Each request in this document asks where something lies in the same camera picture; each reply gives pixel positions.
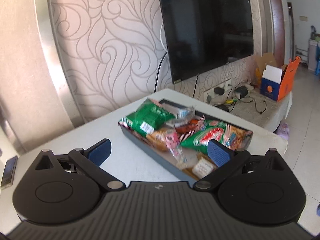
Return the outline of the brown labelled snack packet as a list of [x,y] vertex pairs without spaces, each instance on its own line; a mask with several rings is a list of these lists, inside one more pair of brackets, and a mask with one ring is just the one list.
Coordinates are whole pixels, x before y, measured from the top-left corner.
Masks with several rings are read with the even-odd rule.
[[207,155],[198,153],[196,157],[197,161],[194,166],[182,170],[191,178],[200,180],[218,169],[216,164]]

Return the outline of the green shrimp chips bag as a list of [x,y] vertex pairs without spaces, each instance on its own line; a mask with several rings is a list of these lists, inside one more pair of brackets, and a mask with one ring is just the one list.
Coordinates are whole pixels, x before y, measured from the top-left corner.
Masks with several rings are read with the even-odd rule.
[[231,150],[235,150],[246,148],[252,136],[252,131],[233,126],[224,121],[205,120],[199,131],[181,140],[181,146],[207,155],[207,145],[212,139]]

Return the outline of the orange red snack packet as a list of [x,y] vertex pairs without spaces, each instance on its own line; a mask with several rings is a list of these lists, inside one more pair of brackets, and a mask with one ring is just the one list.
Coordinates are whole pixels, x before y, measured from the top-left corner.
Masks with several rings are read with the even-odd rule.
[[192,131],[196,128],[197,126],[197,123],[198,123],[198,120],[197,119],[191,119],[189,124],[186,124],[186,125],[183,125],[183,126],[180,126],[180,127],[176,127],[176,132],[178,134],[184,134],[184,133],[187,133],[189,131]]

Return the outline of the pink cartoon candy packet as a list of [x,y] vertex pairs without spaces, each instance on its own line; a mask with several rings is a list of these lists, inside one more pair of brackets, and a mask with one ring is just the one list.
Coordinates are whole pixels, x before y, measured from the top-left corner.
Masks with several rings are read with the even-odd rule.
[[182,147],[178,135],[174,131],[170,131],[165,135],[165,143],[172,156],[177,160],[178,164],[186,164],[187,159],[183,154]]

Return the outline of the clear sunflower seed packet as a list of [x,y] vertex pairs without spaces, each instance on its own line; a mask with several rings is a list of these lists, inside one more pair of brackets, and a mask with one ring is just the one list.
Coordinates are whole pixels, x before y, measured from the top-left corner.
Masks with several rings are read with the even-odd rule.
[[162,108],[175,117],[165,122],[165,124],[171,128],[178,128],[189,124],[191,119],[195,117],[194,107],[178,108],[168,103],[163,103]]

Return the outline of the orange peanut snack bag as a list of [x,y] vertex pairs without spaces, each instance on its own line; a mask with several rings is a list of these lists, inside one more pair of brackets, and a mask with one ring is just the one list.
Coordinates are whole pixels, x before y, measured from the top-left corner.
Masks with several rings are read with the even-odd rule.
[[170,139],[170,136],[175,133],[175,129],[163,127],[151,134],[147,134],[146,138],[156,149],[162,152],[168,152],[168,150],[176,147],[176,142],[174,140],[168,140]]

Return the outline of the green pea snack bag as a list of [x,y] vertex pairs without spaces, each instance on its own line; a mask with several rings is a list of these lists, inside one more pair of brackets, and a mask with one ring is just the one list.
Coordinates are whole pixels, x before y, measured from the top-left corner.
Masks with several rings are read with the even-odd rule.
[[159,130],[166,121],[172,119],[176,119],[172,113],[147,98],[135,112],[120,119],[118,124],[146,137]]

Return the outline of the dark shallow tray box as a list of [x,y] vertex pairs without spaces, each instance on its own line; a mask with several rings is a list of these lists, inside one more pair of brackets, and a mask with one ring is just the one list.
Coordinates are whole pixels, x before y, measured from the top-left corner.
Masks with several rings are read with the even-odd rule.
[[249,129],[165,99],[147,98],[118,125],[153,160],[191,184],[229,162],[253,137]]

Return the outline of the gold smartphone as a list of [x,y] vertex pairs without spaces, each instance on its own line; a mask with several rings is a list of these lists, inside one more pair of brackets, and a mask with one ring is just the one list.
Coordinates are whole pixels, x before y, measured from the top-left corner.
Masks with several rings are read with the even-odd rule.
[[3,177],[1,181],[1,189],[10,187],[13,184],[17,161],[18,156],[14,156],[7,160],[7,162],[5,163]]

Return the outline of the orange blue cardboard box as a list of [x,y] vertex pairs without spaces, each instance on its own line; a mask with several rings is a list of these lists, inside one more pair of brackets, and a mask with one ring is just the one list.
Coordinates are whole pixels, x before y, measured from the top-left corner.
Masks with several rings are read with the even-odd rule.
[[274,56],[269,55],[270,60],[264,61],[261,71],[260,94],[278,102],[291,92],[301,58],[297,56],[289,64],[278,67]]

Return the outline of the white wall power outlet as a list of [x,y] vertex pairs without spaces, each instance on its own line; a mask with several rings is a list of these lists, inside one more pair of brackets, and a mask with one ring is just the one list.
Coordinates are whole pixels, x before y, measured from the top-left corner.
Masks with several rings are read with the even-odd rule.
[[203,101],[206,103],[212,103],[216,98],[223,99],[229,91],[232,89],[232,81],[228,79],[203,93]]

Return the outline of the black wall television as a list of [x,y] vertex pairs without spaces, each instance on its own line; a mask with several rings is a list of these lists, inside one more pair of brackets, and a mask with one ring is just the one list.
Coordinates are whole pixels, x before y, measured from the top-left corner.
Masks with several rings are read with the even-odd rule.
[[177,83],[253,55],[250,0],[159,0]]

